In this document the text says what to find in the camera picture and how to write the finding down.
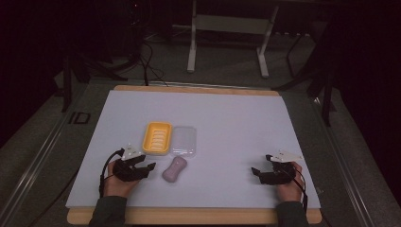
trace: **person's left hand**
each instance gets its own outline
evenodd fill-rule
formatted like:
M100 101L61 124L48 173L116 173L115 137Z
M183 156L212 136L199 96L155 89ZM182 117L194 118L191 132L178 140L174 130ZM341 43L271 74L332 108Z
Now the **person's left hand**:
M119 196L119 197L124 197L127 198L133 188L140 182L138 181L133 181L133 182L123 182L120 179L118 179L116 176L113 175L113 167L114 167L115 161L111 162L107 165L107 171L109 173L109 176L105 180L104 184L104 196Z

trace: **hand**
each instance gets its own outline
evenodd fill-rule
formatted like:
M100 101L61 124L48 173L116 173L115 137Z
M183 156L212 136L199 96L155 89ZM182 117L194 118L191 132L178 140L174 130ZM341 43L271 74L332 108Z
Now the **hand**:
M130 192L133 190L133 188L139 183L139 181L134 181L134 182L123 182L117 177L113 175L113 167L114 167L115 161L111 162L107 165L107 171L109 173L109 176L105 180L104 184L104 196L119 196L119 197L124 197L127 198L130 195Z
M295 169L295 181L297 181L300 186L304 186L304 182L301 179L302 168L295 162L291 162ZM281 201L301 201L302 190L301 188L294 182L286 184L278 184L277 185L277 194Z

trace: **clear plastic lid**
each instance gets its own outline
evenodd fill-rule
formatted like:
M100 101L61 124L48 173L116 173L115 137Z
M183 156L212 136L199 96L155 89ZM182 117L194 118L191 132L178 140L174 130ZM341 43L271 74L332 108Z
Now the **clear plastic lid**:
M197 149L197 131L193 127L174 127L170 153L174 156L194 157Z

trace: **table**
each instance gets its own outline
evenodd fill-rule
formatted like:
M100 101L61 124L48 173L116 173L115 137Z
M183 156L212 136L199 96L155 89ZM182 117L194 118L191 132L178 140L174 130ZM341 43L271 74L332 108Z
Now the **table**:
M192 24L191 24L191 46L189 49L189 58L187 71L195 72L195 61L197 54L196 32L201 30L215 30L227 32L242 32L249 34L263 34L263 43L256 49L257 58L261 76L267 78L269 76L268 66L266 65L265 51L271 35L274 20L278 12L278 5L274 6L274 10L269 20L254 18L236 18L224 16L212 16L197 14L197 0L192 1Z
M272 91L202 89L202 88L165 88L165 87L133 87L117 86L117 91L151 91L174 93L202 93L246 96L278 96ZM72 224L87 224L94 208L71 208L68 221ZM322 220L320 209L308 209L307 218L310 223ZM126 222L129 224L266 224L276 222L274 209L260 208L128 208Z

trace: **dark background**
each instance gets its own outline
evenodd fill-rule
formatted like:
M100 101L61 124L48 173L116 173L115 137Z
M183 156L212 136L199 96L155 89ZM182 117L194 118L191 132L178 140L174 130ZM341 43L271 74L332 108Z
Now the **dark background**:
M65 40L99 60L111 55L129 55L135 50L131 33L121 28L130 22L124 1L2 1L0 4L0 146L57 91L53 80L62 69ZM199 11L266 17L256 2L246 8L237 1L222 7L218 1L199 1ZM152 17L140 18L165 36L171 25L190 25L191 3L185 0L153 0ZM338 6L303 3L283 4L274 31L305 33L307 23L330 18ZM98 13L106 11L103 16ZM354 117L398 203L401 203L401 9L391 2L367 2L348 11L333 46L342 57L336 74L345 105ZM121 39L126 47L119 48Z

